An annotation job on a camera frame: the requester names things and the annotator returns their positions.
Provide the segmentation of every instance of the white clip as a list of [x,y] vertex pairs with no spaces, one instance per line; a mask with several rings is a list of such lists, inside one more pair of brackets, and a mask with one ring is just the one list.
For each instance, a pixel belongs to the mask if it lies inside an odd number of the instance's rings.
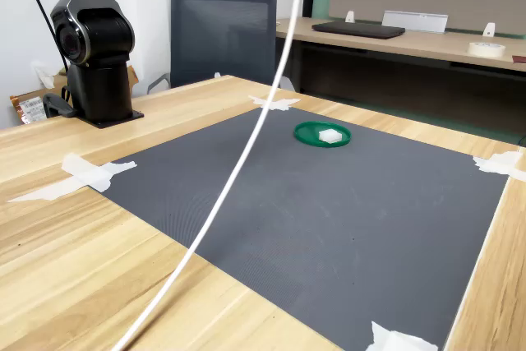
[[484,37],[493,37],[495,36],[495,22],[490,22],[486,25],[486,29],[484,30],[484,33],[482,34]]
[[354,12],[350,11],[347,13],[347,16],[345,17],[345,22],[354,23]]

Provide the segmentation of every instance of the masking tape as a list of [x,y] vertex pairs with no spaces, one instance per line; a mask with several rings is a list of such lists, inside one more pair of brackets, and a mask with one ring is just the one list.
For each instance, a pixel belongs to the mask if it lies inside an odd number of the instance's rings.
[[99,167],[82,159],[78,155],[68,154],[62,160],[62,170],[71,174],[71,177],[50,184],[37,191],[11,199],[9,202],[36,201],[38,199],[54,201],[55,199],[81,189],[86,185],[93,187],[99,192],[104,192],[109,188],[112,176],[135,167],[135,162],[127,162],[125,164],[114,164],[109,162]]
[[476,57],[500,58],[504,56],[506,47],[495,43],[469,43],[468,53]]
[[[248,97],[250,99],[254,100],[254,104],[259,104],[261,107],[263,107],[265,105],[266,99],[260,99],[260,98],[257,98],[255,96],[250,96],[250,95],[248,95]],[[300,101],[300,99],[281,99],[281,100],[276,100],[275,102],[272,102],[270,104],[269,110],[285,111],[285,110],[288,110],[290,108],[291,104],[297,103],[299,101]]]
[[490,159],[474,156],[473,160],[482,172],[507,174],[516,180],[526,182],[526,172],[515,168],[522,156],[522,152],[508,151],[503,154],[493,154]]
[[374,343],[366,351],[438,351],[438,347],[416,336],[387,330],[372,322]]

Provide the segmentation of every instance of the white cube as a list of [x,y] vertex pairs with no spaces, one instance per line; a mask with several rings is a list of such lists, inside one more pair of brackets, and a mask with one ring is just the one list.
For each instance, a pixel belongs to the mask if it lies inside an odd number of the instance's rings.
[[320,132],[320,140],[325,143],[333,144],[342,141],[342,139],[342,134],[334,129],[326,129]]

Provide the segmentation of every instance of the white cable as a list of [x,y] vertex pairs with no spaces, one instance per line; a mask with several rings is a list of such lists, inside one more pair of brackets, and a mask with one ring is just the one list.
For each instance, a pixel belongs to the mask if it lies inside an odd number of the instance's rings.
[[166,292],[168,291],[170,286],[173,284],[175,279],[179,276],[181,271],[184,269],[184,266],[190,260],[191,255],[196,251],[197,247],[199,246],[199,243],[201,242],[203,237],[206,235],[208,228],[212,225],[215,215],[217,214],[217,212],[219,211],[219,208],[223,204],[224,198],[227,197],[228,192],[230,191],[230,188],[232,187],[233,182],[236,180],[236,177],[238,176],[239,171],[241,170],[242,166],[245,164],[245,160],[247,160],[247,156],[248,154],[250,154],[252,146],[254,145],[254,141],[256,141],[257,135],[259,135],[261,127],[263,126],[263,122],[265,121],[266,114],[269,112],[270,103],[272,102],[272,99],[275,96],[279,81],[281,80],[281,76],[283,75],[283,71],[287,63],[288,53],[290,52],[290,47],[293,42],[294,29],[296,28],[296,20],[298,18],[298,13],[299,13],[299,3],[300,3],[300,0],[293,0],[293,8],[292,8],[292,14],[290,17],[290,24],[288,26],[287,38],[285,39],[285,46],[283,48],[283,53],[281,54],[281,59],[279,60],[278,70],[274,77],[274,82],[272,83],[272,88],[270,89],[269,97],[267,98],[265,105],[263,106],[263,110],[261,111],[260,117],[257,119],[256,126],[254,127],[254,131],[250,135],[250,138],[248,139],[248,143],[245,146],[245,149],[243,150],[243,152],[241,153],[241,157],[239,158],[239,161],[236,163],[236,166],[233,168],[233,171],[230,174],[230,177],[228,177],[228,180],[223,187],[223,191],[221,191],[221,194],[219,195],[218,200],[215,202],[214,207],[212,207],[212,211],[208,215],[208,218],[203,224],[203,227],[197,234],[196,239],[191,244],[190,248],[188,248],[188,251],[185,254],[185,256],[182,258],[181,262],[179,262],[178,267],[170,275],[170,277],[166,280],[166,283],[164,283],[163,288],[161,288],[160,291],[155,295],[155,298],[153,298],[153,300],[150,302],[148,307],[142,312],[139,318],[137,318],[137,320],[133,323],[130,329],[128,329],[126,334],[118,341],[117,344],[113,346],[112,351],[122,350],[122,348],[132,338],[132,336],[135,334],[137,329],[139,329],[139,327],[142,325],[142,323],[145,321],[148,315],[152,312],[155,306],[157,306],[161,298],[166,294]]

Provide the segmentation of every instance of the tape roll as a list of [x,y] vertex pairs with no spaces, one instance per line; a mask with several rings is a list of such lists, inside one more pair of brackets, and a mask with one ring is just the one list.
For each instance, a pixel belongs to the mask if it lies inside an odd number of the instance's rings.
[[495,43],[469,43],[468,52],[476,57],[500,58],[506,47]]

